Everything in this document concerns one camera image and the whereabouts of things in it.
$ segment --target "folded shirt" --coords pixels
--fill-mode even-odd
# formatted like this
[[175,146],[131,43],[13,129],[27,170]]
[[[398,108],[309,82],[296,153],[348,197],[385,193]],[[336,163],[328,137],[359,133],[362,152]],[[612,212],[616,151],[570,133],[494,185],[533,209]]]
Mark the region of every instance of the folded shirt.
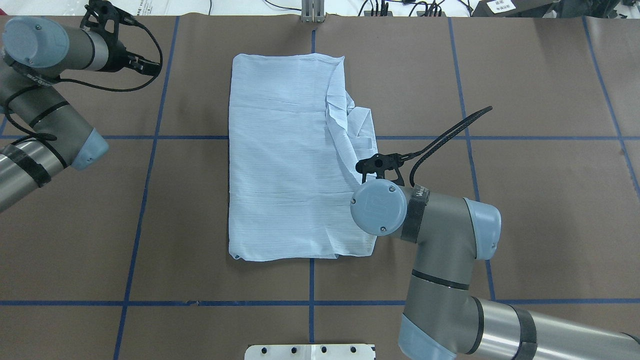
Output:
[[371,111],[346,92],[344,57],[234,58],[229,253],[235,259],[371,255],[351,218],[359,159],[378,152]]

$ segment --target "white bracket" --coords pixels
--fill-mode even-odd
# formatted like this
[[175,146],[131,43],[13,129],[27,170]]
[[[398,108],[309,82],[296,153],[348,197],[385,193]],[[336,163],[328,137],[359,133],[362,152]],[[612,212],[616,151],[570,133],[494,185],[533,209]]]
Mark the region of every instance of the white bracket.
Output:
[[302,0],[302,22],[324,22],[324,0]]
[[375,360],[375,345],[252,345],[244,360]]

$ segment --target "blue joint cap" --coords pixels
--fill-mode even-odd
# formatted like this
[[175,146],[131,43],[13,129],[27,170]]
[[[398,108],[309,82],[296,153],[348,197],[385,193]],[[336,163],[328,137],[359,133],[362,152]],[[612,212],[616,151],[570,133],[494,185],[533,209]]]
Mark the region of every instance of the blue joint cap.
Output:
[[109,151],[109,144],[98,134],[96,129],[93,129],[71,166],[76,170],[84,170],[100,160],[107,151]]
[[465,198],[476,236],[476,259],[489,260],[498,249],[502,217],[495,206]]
[[43,17],[14,17],[4,26],[2,40],[15,61],[34,68],[52,67],[69,52],[65,28]]
[[404,314],[402,314],[402,323],[400,324],[398,345],[400,350],[413,360],[453,360],[456,358],[456,353],[439,344]]
[[353,193],[351,216],[366,233],[389,235],[404,222],[406,197],[400,186],[389,180],[369,180]]

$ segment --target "white sticker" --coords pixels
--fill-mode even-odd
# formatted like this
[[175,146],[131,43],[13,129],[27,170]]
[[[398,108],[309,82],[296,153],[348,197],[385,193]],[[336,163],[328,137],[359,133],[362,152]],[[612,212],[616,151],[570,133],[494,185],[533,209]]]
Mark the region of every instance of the white sticker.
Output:
[[514,10],[516,8],[516,6],[511,2],[511,0],[487,1],[486,4],[489,6],[489,9],[493,11],[493,13],[508,12],[509,10]]

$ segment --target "white mounting plate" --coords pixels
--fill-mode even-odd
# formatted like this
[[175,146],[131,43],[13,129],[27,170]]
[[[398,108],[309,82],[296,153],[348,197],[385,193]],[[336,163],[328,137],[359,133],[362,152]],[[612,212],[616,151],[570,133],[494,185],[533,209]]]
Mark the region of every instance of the white mounting plate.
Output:
[[244,360],[375,360],[375,345],[252,345],[244,353]]

